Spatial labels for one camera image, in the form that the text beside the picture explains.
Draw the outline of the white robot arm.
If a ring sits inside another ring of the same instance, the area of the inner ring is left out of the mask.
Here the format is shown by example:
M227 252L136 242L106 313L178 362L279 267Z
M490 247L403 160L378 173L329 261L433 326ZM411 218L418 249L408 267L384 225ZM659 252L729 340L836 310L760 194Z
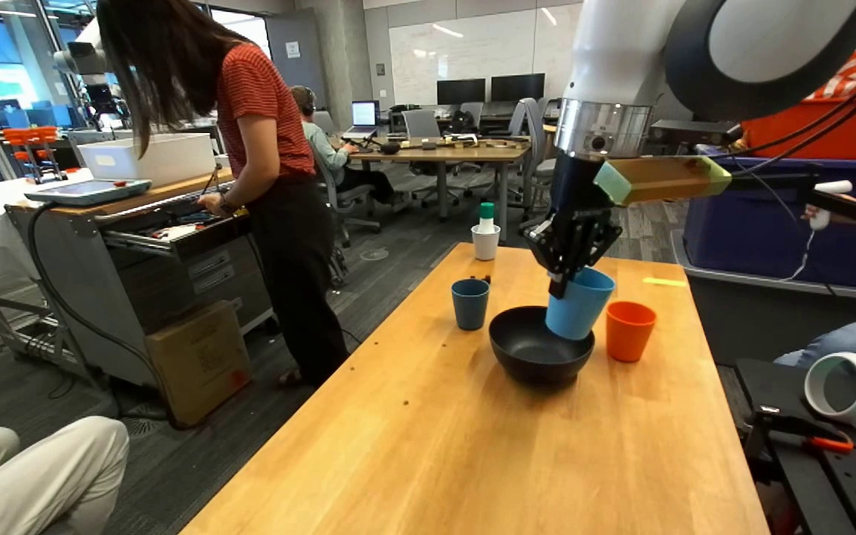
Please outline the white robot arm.
M555 132L551 210L525 231L564 297L631 203L721 194L705 155L647 155L669 123L735 124L799 103L856 51L856 0L582 0Z

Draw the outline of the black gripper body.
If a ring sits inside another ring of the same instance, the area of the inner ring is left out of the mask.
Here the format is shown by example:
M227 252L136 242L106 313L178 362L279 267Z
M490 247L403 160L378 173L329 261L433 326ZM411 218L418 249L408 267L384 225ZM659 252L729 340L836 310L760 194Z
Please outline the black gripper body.
M619 239L612 203L594 185L598 160L555 157L551 210L525 228L537 261L598 261Z

